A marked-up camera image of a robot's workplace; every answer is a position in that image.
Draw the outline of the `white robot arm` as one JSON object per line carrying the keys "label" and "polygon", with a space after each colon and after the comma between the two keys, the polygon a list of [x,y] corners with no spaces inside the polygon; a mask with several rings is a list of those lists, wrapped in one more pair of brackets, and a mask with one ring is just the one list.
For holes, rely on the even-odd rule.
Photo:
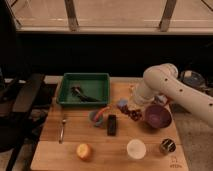
{"label": "white robot arm", "polygon": [[147,68],[142,80],[133,88],[134,102],[142,106],[162,93],[213,127],[213,97],[186,86],[177,76],[176,66],[170,63]]}

